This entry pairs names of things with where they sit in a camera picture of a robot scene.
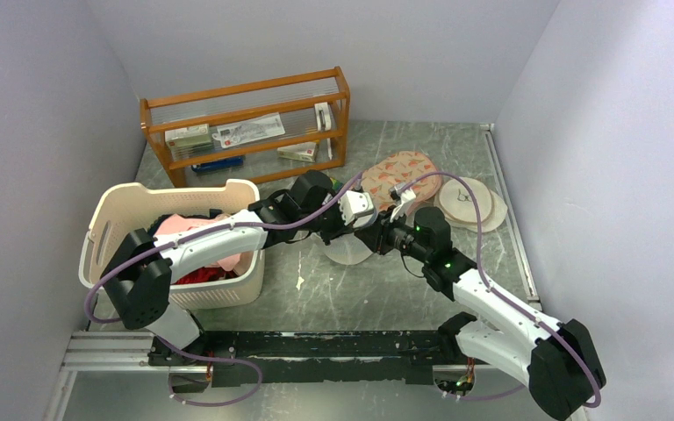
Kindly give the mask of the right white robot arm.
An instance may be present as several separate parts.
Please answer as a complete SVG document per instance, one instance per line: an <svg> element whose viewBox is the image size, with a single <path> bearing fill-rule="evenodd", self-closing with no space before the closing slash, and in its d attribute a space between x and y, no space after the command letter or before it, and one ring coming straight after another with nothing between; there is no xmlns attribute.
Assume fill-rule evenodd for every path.
<svg viewBox="0 0 674 421"><path fill-rule="evenodd" d="M355 236L374 253L396 250L421 262L433 290L471 310L445 324L447 333L438 341L445 361L467 356L495 367L556 420L599 403L606 377L587 328L576 319L563 323L548 316L486 278L478 263L454 247L439 209L418 210L412 225L384 211Z"/></svg>

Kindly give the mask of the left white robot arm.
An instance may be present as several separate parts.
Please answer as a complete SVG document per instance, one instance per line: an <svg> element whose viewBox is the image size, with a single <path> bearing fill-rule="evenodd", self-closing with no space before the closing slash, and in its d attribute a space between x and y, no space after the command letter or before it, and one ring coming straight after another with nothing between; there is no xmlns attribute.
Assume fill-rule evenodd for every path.
<svg viewBox="0 0 674 421"><path fill-rule="evenodd" d="M300 231L330 240L358 226L356 216L370 211L354 191L354 176L340 190L326 174L309 170L288 189L260 198L228 218L164 234L145 228L128 232L90 287L85 303L103 290L128 330L153 333L183 363L204 359L208 340L202 326L170 300L171 287L197 269L237 254L285 244Z"/></svg>

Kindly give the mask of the white mesh laundry bag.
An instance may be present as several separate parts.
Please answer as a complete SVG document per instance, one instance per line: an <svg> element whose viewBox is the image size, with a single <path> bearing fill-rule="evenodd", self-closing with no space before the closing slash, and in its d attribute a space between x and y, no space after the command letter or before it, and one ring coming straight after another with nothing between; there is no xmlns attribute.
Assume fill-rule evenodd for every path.
<svg viewBox="0 0 674 421"><path fill-rule="evenodd" d="M320 243L319 246L329 260L345 266L357 265L373 254L354 234L343 235L331 240L328 245Z"/></svg>

